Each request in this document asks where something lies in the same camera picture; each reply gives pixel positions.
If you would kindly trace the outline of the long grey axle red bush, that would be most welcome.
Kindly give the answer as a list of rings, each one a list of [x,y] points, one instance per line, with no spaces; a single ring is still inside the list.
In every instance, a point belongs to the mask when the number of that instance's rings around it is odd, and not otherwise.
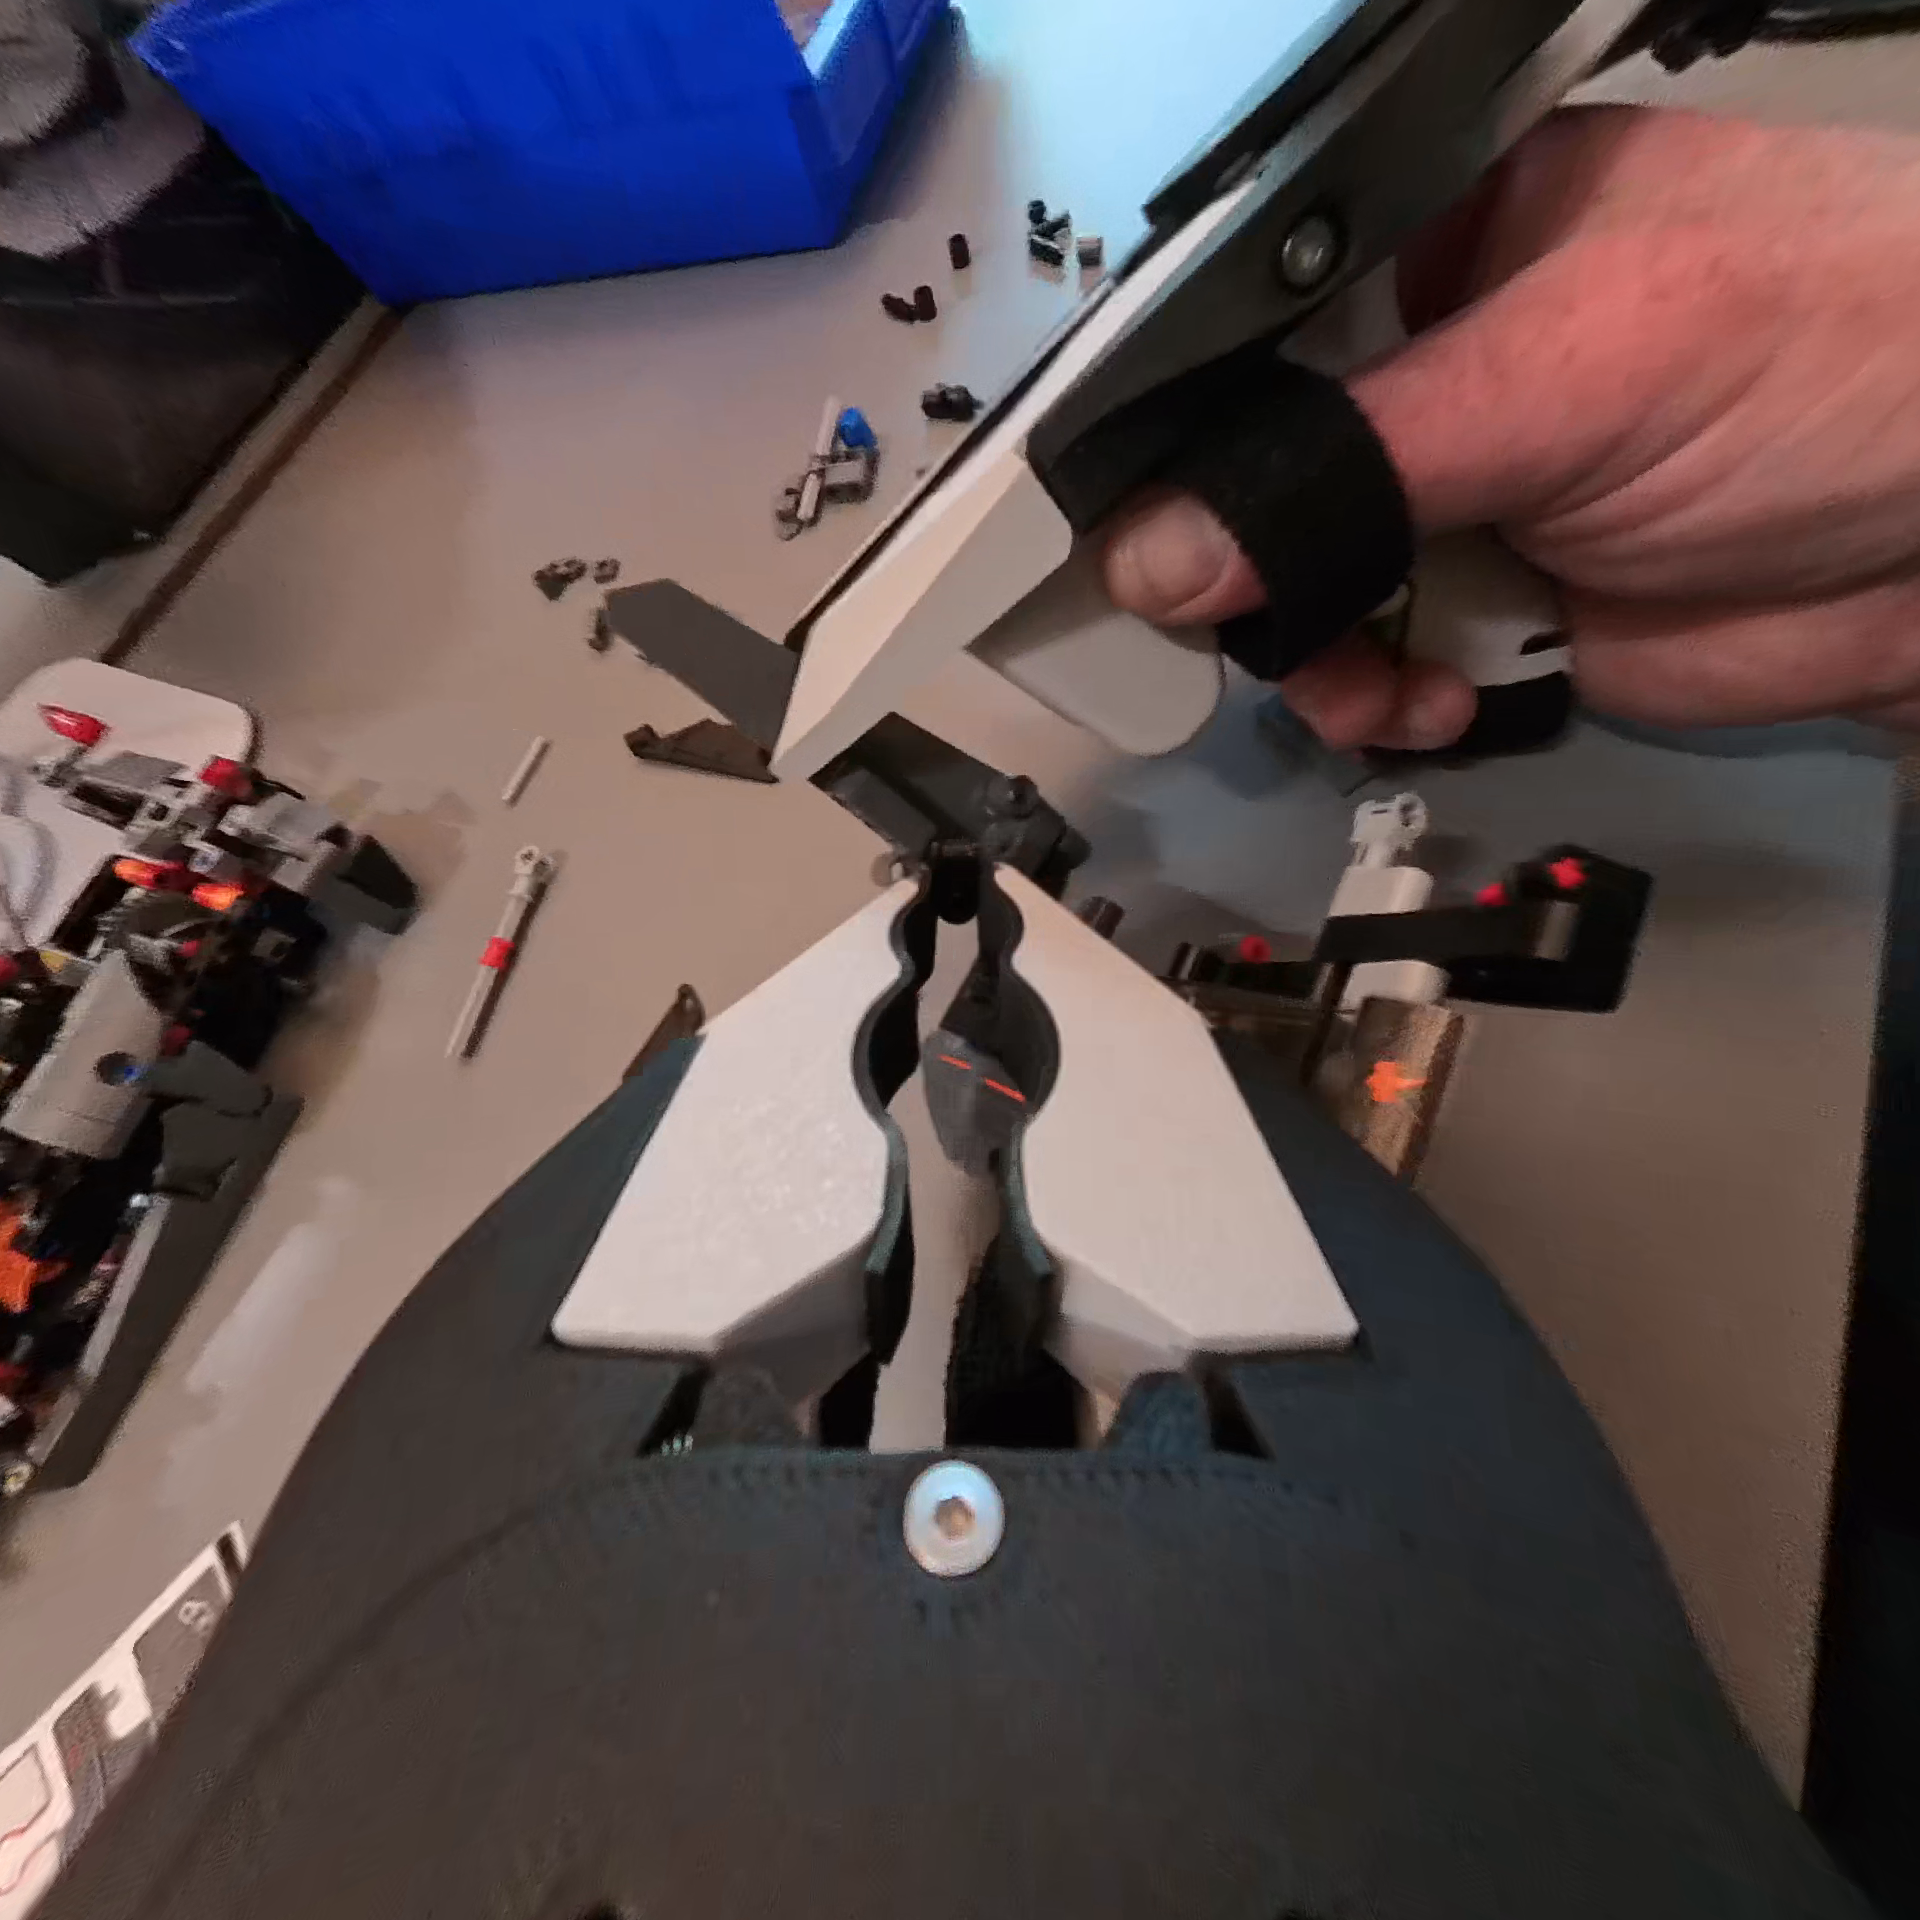
[[[475,973],[448,1033],[444,1058],[462,1062],[478,1048],[519,961],[529,926],[551,891],[558,870],[558,857],[544,848],[526,846],[515,851],[505,903],[475,961]]]

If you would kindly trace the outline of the dark lego set box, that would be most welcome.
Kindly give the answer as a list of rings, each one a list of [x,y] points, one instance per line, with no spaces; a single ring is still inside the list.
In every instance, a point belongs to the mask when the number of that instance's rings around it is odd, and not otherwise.
[[[3,554],[164,537],[361,306],[345,262],[132,50],[151,3],[3,3]]]

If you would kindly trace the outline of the lego sticker sheet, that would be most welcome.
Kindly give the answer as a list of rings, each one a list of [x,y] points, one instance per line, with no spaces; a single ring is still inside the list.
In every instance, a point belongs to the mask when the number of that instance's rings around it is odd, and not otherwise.
[[[3,1750],[3,1915],[26,1918],[153,1750],[226,1617],[250,1535],[224,1527]]]

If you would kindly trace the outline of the blue plastic bin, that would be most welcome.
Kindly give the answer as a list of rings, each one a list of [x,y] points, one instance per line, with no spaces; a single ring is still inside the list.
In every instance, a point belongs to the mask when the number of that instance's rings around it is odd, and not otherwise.
[[[130,48],[385,303],[831,249],[938,2],[180,2]]]

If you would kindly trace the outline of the person's right hand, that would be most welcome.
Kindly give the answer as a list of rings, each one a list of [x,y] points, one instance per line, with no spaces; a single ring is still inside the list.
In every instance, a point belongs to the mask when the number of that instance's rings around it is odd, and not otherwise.
[[[1916,135],[1562,109],[1400,312],[1350,393],[1423,537],[1552,581],[1586,709],[1916,730]]]

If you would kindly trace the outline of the grey axle assembly blue piece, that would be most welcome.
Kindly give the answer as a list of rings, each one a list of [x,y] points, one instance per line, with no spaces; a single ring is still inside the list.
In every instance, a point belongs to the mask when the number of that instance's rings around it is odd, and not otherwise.
[[[816,424],[807,465],[776,503],[776,531],[793,538],[818,522],[824,509],[873,498],[880,472],[880,440],[873,422],[831,395]]]

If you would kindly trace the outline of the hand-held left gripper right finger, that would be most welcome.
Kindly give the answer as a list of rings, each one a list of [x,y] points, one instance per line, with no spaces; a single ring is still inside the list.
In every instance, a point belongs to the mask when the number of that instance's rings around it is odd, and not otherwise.
[[[1044,1341],[1086,1392],[1215,1362],[1344,1352],[1361,1325],[1207,1022],[1012,869],[982,891],[1038,1010],[1018,1215],[1052,1274]]]

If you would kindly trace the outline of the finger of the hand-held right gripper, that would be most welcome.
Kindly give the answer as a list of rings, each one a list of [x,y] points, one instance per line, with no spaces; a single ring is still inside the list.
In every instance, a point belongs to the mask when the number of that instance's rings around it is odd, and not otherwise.
[[[1240,182],[1211,199],[1103,280],[824,587],[800,619],[800,667],[774,747],[777,779],[816,777],[1067,562],[1073,522],[1027,446],[1249,194]]]

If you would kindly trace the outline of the large lego car chassis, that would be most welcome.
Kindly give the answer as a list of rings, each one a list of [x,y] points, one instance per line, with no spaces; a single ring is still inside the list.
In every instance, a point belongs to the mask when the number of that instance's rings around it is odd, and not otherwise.
[[[79,881],[4,872],[4,1501],[99,1464],[302,1099],[264,1065],[338,933],[404,933],[414,877],[244,751],[113,749],[106,714],[32,703],[4,802],[94,824]]]

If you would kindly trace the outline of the black lego fin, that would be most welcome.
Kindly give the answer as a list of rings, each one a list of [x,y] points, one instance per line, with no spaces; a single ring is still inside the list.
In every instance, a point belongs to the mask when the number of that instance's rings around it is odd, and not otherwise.
[[[744,729],[713,717],[665,734],[652,725],[641,725],[624,734],[622,743],[641,763],[748,784],[777,781],[770,751]]]

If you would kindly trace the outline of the dark grey lego wing panel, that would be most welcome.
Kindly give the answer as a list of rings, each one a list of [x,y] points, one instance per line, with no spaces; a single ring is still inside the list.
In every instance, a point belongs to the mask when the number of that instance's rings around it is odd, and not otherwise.
[[[761,749],[783,734],[800,654],[761,634],[684,583],[616,587],[604,602],[616,638],[665,671]]]

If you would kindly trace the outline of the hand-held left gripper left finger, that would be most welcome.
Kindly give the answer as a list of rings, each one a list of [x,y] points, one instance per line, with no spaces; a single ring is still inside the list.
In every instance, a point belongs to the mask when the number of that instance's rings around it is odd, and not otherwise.
[[[577,1350],[846,1373],[912,1296],[889,1106],[922,1056],[934,913],[898,877],[713,1019],[551,1333]]]

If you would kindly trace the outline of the black grey lego assembly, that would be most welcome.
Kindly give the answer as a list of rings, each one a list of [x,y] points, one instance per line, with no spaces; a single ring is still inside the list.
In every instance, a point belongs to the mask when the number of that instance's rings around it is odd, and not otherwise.
[[[1089,858],[1089,841],[1028,779],[902,714],[812,781],[929,879],[950,922],[971,911],[986,857],[1010,857],[1052,897]],[[1554,846],[1473,899],[1438,903],[1434,877],[1410,858],[1426,824],[1415,793],[1356,809],[1350,866],[1308,951],[1279,955],[1246,933],[1180,943],[1159,973],[1216,1033],[1257,1041],[1407,1184],[1450,1089],[1463,1007],[1614,1013],[1651,899],[1644,870]]]

